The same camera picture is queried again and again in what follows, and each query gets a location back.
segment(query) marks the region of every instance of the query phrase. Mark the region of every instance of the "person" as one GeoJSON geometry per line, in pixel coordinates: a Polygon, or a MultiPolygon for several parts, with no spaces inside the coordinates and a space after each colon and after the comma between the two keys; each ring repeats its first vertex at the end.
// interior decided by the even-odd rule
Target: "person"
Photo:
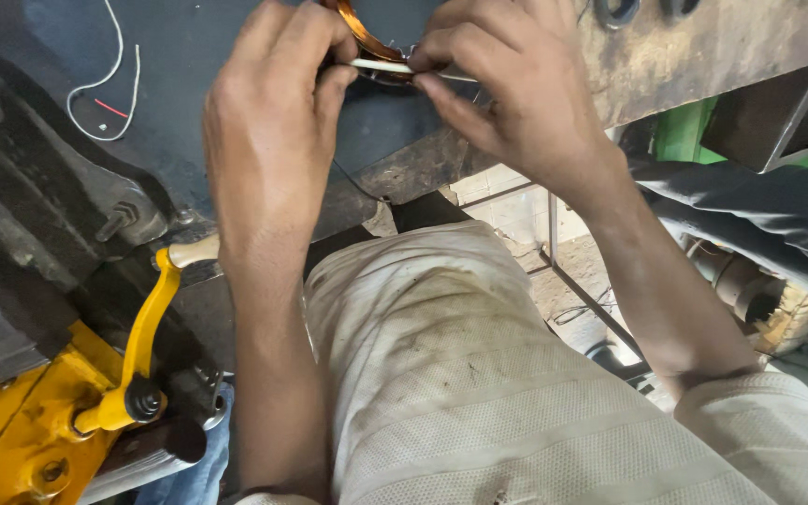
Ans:
{"type": "Polygon", "coordinates": [[[639,195],[595,114],[572,4],[444,3],[414,85],[583,218],[673,418],[551,334],[487,224],[353,245],[302,284],[357,47],[331,10],[265,0],[203,114],[236,309],[241,502],[808,503],[808,389],[760,371],[639,195]],[[340,64],[317,82],[329,51],[340,64]],[[449,63],[489,110],[429,72],[449,63]]]}

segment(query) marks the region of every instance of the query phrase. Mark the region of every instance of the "yellow machine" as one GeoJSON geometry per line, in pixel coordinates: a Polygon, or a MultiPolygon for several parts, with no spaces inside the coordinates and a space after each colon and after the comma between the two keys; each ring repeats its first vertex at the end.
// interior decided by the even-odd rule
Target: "yellow machine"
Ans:
{"type": "Polygon", "coordinates": [[[126,355],[82,321],[48,365],[0,383],[0,504],[73,504],[125,429],[157,419],[167,398],[149,380],[154,332],[180,272],[216,259],[219,238],[157,252],[161,276],[130,331],[126,355]]]}

